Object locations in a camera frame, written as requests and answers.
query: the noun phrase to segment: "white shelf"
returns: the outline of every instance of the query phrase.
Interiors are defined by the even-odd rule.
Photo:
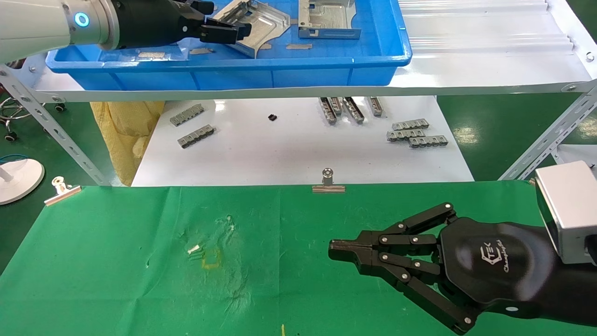
[[[317,98],[168,102],[133,186],[313,185],[326,167],[334,169],[337,184],[473,180],[434,97],[382,97],[381,118],[363,97],[355,100],[366,118],[362,125],[346,113],[329,125]],[[170,123],[196,103],[206,111],[179,127]],[[278,119],[270,121],[269,114]],[[449,144],[412,149],[386,141],[392,123],[418,118],[431,124],[426,134],[444,135]],[[217,129],[213,135],[180,148],[177,139],[206,124]]]
[[[43,62],[30,83],[41,102],[588,91],[597,46],[565,0],[401,0],[413,61],[385,87],[229,91],[85,91]]]
[[[593,166],[597,165],[597,145],[560,145],[552,156],[557,164],[584,161]],[[597,178],[597,166],[593,168],[593,175]]]

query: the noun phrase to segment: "logo on robotic hand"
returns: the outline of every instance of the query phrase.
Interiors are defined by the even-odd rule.
[[[504,272],[510,271],[510,265],[508,263],[508,254],[506,253],[506,247],[502,244],[501,240],[497,240],[495,248],[491,246],[491,243],[483,243],[485,246],[481,246],[481,259],[489,262],[491,265],[495,265],[500,261],[504,261]]]

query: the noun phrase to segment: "small white object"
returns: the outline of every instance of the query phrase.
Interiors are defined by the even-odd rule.
[[[30,158],[0,165],[0,205],[31,193],[44,178],[44,173],[41,163]]]
[[[197,251],[198,249],[200,249],[199,245],[195,245],[195,246],[193,246],[192,248],[190,248],[190,249],[187,251],[187,253],[188,253],[188,254],[191,254],[191,253],[193,253],[194,251]]]

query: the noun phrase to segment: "metal binder clip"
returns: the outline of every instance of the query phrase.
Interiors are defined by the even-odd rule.
[[[323,178],[321,185],[314,185],[312,187],[314,193],[345,193],[346,187],[343,185],[334,185],[334,171],[331,168],[326,168],[322,172]]]
[[[77,185],[75,187],[73,187],[71,185],[66,185],[64,183],[64,177],[62,177],[62,176],[56,176],[52,180],[52,185],[56,188],[57,195],[45,200],[44,203],[46,206],[51,206],[52,204],[58,203],[58,202],[62,201],[63,199],[70,197],[74,194],[77,194],[81,191],[80,185]]]

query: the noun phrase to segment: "green floor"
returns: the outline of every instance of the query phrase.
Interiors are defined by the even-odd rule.
[[[597,36],[597,22],[591,20],[597,16],[597,4],[592,0],[569,0],[569,3],[592,36]],[[444,96],[438,102],[473,177],[484,181],[497,179],[577,96],[563,93]],[[115,180],[89,104],[68,103],[67,111],[54,116],[99,169]],[[597,143],[595,125],[597,115],[588,116],[566,143]],[[0,206],[0,272],[29,231],[44,206],[43,201],[55,194],[50,184],[53,177],[64,176],[73,184],[94,184],[34,119],[20,120],[13,129],[20,139],[14,143],[0,140],[0,156],[28,155],[45,166],[46,175],[32,194]]]

